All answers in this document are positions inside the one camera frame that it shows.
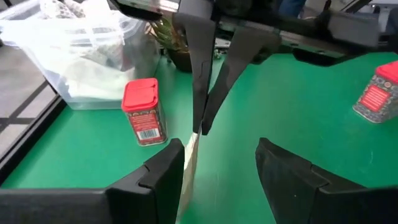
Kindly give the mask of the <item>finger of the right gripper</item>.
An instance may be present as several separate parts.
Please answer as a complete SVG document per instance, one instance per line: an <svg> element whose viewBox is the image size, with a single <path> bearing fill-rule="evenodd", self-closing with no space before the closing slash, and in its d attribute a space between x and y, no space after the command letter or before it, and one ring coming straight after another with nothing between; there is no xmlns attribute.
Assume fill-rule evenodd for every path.
<svg viewBox="0 0 398 224"><path fill-rule="evenodd" d="M282 39L275 32L238 29L234 33L218 78L208 95L203 121L201 122L201 133L203 135L210 132L215 116L229 91L254 57L261 50L264 50L266 57L269 57L279 48L281 42Z"/></svg>
<svg viewBox="0 0 398 224"><path fill-rule="evenodd" d="M174 14L173 23L185 32L187 40L193 75L193 132L200 133L213 68L216 24L183 13Z"/></svg>

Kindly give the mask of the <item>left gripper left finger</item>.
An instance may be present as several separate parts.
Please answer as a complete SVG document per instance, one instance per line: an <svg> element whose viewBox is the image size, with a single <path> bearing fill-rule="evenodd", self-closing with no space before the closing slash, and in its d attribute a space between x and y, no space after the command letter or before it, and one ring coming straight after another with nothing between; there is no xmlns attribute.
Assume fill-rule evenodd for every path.
<svg viewBox="0 0 398 224"><path fill-rule="evenodd" d="M102 189L2 189L1 223L175 223L184 146L177 138Z"/></svg>

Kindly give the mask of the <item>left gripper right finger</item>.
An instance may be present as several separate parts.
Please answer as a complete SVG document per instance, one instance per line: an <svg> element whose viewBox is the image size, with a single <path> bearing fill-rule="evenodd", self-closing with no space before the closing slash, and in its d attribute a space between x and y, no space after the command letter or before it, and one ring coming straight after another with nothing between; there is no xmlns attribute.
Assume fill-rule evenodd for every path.
<svg viewBox="0 0 398 224"><path fill-rule="evenodd" d="M257 173L277 223L397 223L397 187L367 188L260 138Z"/></svg>

